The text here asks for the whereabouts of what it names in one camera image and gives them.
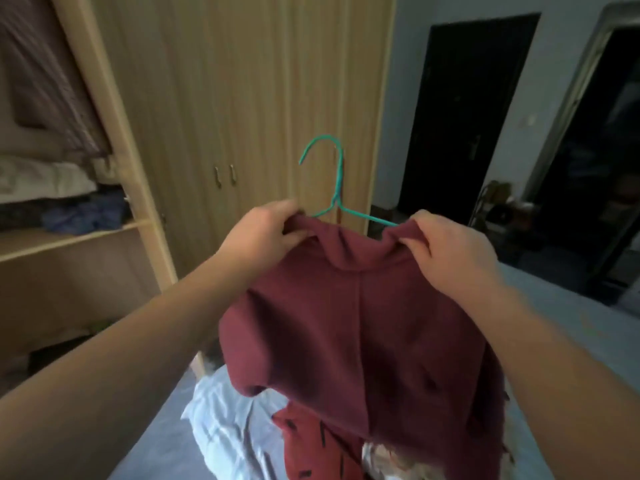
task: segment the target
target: teal hanger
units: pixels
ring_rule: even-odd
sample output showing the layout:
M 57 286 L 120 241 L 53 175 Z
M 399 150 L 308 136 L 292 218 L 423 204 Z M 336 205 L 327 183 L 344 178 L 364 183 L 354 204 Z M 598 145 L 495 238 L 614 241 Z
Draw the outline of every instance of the teal hanger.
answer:
M 357 210 L 347 209 L 345 206 L 343 206 L 342 198 L 340 197 L 340 191 L 342 190 L 342 177 L 344 175 L 344 152 L 342 151 L 342 145 L 340 144 L 340 140 L 338 140 L 338 138 L 336 138 L 335 136 L 331 136 L 330 134 L 322 134 L 320 136 L 316 136 L 315 138 L 313 138 L 305 148 L 305 151 L 302 152 L 302 156 L 300 157 L 300 161 L 298 162 L 298 165 L 302 165 L 302 162 L 305 161 L 307 153 L 309 152 L 311 147 L 322 139 L 328 139 L 329 141 L 332 141 L 335 147 L 338 149 L 338 172 L 335 177 L 335 190 L 333 192 L 333 197 L 331 199 L 331 205 L 326 209 L 313 215 L 313 217 L 320 217 L 326 214 L 327 212 L 329 212 L 332 208 L 334 208 L 337 205 L 339 209 L 342 209 L 348 214 L 351 214 L 357 217 L 362 217 L 363 219 L 368 219 L 370 221 L 377 222 L 380 224 L 384 224 L 385 226 L 397 226 L 397 224 L 393 222 L 389 222 L 384 219 L 379 219 L 377 217 L 369 216 L 367 214 L 362 214 Z

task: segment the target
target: wardrobe shelf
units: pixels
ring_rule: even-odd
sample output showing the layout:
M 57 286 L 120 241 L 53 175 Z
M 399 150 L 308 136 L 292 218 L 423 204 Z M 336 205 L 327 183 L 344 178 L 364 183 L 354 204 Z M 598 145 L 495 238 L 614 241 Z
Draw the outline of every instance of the wardrobe shelf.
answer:
M 0 262 L 135 229 L 144 225 L 145 222 L 131 220 L 126 222 L 121 229 L 98 231 L 84 235 L 57 234 L 41 228 L 0 232 Z

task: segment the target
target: red garment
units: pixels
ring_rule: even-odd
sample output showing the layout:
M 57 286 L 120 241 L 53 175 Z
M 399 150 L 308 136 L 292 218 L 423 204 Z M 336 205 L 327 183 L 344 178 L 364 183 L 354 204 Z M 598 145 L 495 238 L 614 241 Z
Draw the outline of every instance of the red garment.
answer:
M 300 228 L 316 237 L 220 322 L 238 392 L 272 387 L 332 426 L 442 466 L 447 480 L 498 478 L 502 370 L 398 243 L 424 240 L 415 222 L 386 229 L 381 242 L 311 217 L 287 222 Z
M 293 402 L 272 419 L 284 437 L 284 466 L 288 478 L 363 480 L 363 439 L 329 427 Z

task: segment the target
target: wooden wardrobe door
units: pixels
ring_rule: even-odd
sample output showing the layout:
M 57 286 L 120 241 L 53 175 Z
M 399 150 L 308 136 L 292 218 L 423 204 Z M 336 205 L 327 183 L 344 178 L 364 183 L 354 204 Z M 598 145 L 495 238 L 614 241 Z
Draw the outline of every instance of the wooden wardrobe door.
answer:
M 256 205 L 328 206 L 333 146 L 298 166 L 318 134 L 369 211 L 395 0 L 91 1 L 179 275 Z

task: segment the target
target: black door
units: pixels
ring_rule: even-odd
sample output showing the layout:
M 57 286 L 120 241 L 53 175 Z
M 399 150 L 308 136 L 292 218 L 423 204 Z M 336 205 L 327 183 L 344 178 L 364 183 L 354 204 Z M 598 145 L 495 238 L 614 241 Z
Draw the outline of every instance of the black door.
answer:
M 400 211 L 468 223 L 539 18 L 431 28 Z

